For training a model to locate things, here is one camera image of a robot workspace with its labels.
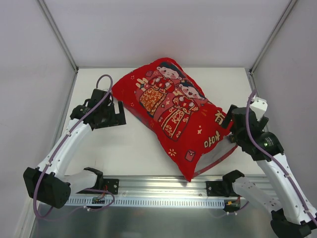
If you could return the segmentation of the right aluminium corner post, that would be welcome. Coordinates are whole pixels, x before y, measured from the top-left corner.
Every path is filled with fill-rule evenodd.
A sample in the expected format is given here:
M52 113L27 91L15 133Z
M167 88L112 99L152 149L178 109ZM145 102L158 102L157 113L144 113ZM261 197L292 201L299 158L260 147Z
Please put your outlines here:
M278 21L276 22L275 26L273 27L273 30L271 31L271 33L269 34L268 38L266 39L263 47L261 48L258 56L256 57L254 63L252 64L249 72L250 74L254 74L254 72L256 71L258 65L260 64L262 58L264 57L264 55L266 54L266 52L268 51L269 47L271 46L273 40L277 37L277 34L279 33L279 31L281 30L281 28L283 27L284 23L286 22L288 16L291 14L291 12L293 11L295 5L298 3L298 0L290 0L285 9L283 10L281 16L279 17Z

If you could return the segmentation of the red printed pillowcase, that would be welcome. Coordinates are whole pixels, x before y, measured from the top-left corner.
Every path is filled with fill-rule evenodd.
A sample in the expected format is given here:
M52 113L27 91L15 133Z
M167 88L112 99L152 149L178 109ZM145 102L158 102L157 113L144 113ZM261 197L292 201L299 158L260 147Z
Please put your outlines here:
M203 154L229 139L222 108L171 58L160 58L130 72L112 88L113 96L152 130L187 181L198 176Z

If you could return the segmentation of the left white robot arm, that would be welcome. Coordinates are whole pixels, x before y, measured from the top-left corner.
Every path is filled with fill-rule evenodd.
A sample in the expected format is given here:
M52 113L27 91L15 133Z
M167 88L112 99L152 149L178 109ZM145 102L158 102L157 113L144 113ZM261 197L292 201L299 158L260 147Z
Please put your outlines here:
M35 168L25 170L23 178L29 197L59 209L73 194L101 192L105 187L103 172L87 167L68 176L66 170L81 143L95 129L126 124L122 101L118 108L116 113L112 94L100 89L94 89L84 104L76 106L53 149Z

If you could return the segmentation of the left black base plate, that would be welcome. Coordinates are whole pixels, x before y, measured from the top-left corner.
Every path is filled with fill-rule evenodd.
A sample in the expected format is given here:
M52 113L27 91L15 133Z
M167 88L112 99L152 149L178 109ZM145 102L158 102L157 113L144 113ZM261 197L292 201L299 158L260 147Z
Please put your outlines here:
M111 192L114 195L117 195L118 189L119 189L119 179L102 178L96 182L93 189L106 190Z

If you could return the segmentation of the aluminium corner post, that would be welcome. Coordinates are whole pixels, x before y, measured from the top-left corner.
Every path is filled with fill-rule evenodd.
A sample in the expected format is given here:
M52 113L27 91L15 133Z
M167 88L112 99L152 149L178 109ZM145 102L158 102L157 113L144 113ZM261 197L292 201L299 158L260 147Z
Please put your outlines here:
M44 18L46 19L49 27L51 28L56 40L58 41L60 47L62 48L63 53L65 54L68 62L70 63L72 69L74 70L75 73L78 72L78 66L69 50L69 47L67 45L67 43L65 42L55 20L54 17L51 13L51 11L49 10L47 3L45 0L35 0L35 2L37 3L37 5L39 6L41 12L44 15Z
M268 51L269 47L271 46L273 40L277 37L277 34L279 33L279 31L281 30L281 28L283 27L284 23L286 22L288 16L291 14L291 12L293 11L295 5L298 3L298 0L290 0L285 9L283 10L281 16L279 17L278 21L276 22L275 26L273 27L273 30L271 31L271 33L269 34L268 38L266 39L263 47L261 48L258 56L256 57L254 63L252 64L249 72L250 74L254 74L254 72L256 71L258 65L260 64L262 58L264 57L264 55L266 54L266 52Z

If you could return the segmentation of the white pillow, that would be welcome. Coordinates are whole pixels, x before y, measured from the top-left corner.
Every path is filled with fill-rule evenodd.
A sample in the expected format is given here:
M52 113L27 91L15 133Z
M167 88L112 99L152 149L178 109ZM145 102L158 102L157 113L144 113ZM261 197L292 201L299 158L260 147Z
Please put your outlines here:
M236 143L231 143L228 138L223 139L210 152L200 157L195 168L195 174L200 175L216 166L230 156L236 148Z

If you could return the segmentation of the left aluminium corner post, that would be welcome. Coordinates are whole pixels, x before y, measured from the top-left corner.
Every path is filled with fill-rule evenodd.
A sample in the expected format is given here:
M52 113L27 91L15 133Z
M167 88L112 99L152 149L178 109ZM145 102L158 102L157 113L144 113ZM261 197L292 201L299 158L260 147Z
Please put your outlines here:
M65 54L68 62L70 63L72 69L74 70L75 73L78 72L78 66L69 50L69 47L67 45L67 43L65 42L55 20L54 17L51 13L51 11L49 10L47 3L45 0L35 0L35 2L37 3L37 5L39 6L41 12L44 15L44 18L46 19L49 27L51 28L56 40L58 41L60 47L62 48L63 53Z

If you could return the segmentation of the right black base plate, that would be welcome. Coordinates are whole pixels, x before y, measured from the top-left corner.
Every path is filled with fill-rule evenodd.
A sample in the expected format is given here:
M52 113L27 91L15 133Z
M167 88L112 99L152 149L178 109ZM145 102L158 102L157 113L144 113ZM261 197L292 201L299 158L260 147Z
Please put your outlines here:
M237 197L232 183L226 181L206 181L207 196Z

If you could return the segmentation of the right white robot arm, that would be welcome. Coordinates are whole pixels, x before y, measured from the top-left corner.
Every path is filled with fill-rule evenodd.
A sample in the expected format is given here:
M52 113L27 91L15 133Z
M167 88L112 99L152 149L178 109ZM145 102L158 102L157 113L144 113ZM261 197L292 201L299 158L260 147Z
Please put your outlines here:
M231 141L262 169L278 199L268 196L238 170L222 177L222 191L224 196L240 195L268 212L270 226L279 238L305 238L317 228L317 210L292 176L278 138L263 130L267 122L267 117L257 119L250 107L231 105L222 127L230 129Z

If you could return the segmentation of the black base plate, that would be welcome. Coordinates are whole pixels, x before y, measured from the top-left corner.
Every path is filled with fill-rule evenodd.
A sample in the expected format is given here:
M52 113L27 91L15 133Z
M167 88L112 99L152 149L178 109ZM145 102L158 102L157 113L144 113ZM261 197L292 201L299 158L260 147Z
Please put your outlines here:
M237 197L232 183L226 181L206 181L207 196Z
M106 190L111 192L114 195L117 195L118 189L119 189L119 179L102 178L96 182L93 189Z

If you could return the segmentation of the aluminium mounting rail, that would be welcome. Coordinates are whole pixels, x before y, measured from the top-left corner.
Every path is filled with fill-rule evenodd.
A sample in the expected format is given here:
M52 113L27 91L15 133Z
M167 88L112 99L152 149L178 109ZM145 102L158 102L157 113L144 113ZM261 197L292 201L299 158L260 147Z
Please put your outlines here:
M221 181L222 176L198 176L188 182L180 176L105 176L119 179L116 197L206 198L206 181Z

